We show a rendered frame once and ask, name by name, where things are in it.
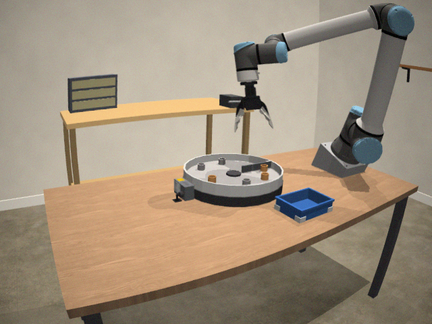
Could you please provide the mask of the blue crate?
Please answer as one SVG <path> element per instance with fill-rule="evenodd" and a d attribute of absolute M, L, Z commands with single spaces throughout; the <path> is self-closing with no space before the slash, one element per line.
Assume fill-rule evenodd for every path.
<path fill-rule="evenodd" d="M 275 196 L 275 199 L 274 209 L 298 223 L 303 223 L 333 210 L 333 199 L 312 188 Z"/>

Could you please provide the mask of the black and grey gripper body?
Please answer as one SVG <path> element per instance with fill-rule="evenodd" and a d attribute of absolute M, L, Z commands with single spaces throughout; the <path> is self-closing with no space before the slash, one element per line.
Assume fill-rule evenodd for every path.
<path fill-rule="evenodd" d="M 245 85 L 246 94 L 248 95 L 247 97 L 245 96 L 242 98 L 242 105 L 244 106 L 244 108 L 246 110 L 261 109 L 260 96 L 255 96 L 253 82 L 254 82 L 254 84 L 257 84 L 257 81 L 251 81 L 249 83 L 247 83 L 247 82 L 241 82 L 240 83 L 240 86 Z M 251 84 L 253 84 L 253 85 L 251 86 Z M 254 96 L 250 96 L 250 93 L 251 93 L 251 95 L 254 95 Z M 255 97 L 255 98 L 253 98 L 253 97 Z"/>

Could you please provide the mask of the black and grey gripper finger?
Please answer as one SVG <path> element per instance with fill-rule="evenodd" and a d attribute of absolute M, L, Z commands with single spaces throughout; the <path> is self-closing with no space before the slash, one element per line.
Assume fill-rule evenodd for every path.
<path fill-rule="evenodd" d="M 273 123 L 271 121 L 269 112 L 267 110 L 267 106 L 264 104 L 264 102 L 261 101 L 261 109 L 260 109 L 260 113 L 263 114 L 265 116 L 265 119 L 269 122 L 269 125 L 273 128 Z M 269 118 L 269 119 L 268 119 Z"/>
<path fill-rule="evenodd" d="M 238 122 L 238 120 L 240 120 L 240 118 L 243 115 L 244 115 L 244 110 L 243 110 L 243 105 L 242 105 L 242 101 L 241 101 L 240 104 L 237 106 L 237 109 L 236 109 L 236 119 L 235 119 L 235 125 L 234 125 L 234 132 L 236 132 L 236 130 L 238 128 L 238 123 L 240 123 L 240 121 Z M 239 118 L 239 116 L 240 116 L 240 118 Z"/>

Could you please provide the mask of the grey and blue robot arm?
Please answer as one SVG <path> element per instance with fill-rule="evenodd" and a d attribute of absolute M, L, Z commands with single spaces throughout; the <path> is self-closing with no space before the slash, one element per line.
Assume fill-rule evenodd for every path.
<path fill-rule="evenodd" d="M 238 43 L 234 46 L 237 81 L 259 80 L 258 65 L 285 63 L 288 51 L 369 28 L 382 30 L 367 99 L 364 108 L 351 108 L 340 135 L 331 144 L 331 151 L 352 165 L 374 163 L 383 152 L 382 125 L 404 45 L 414 28 L 414 17 L 405 7 L 394 3 L 370 5 L 365 11 L 272 34 L 263 44 Z"/>

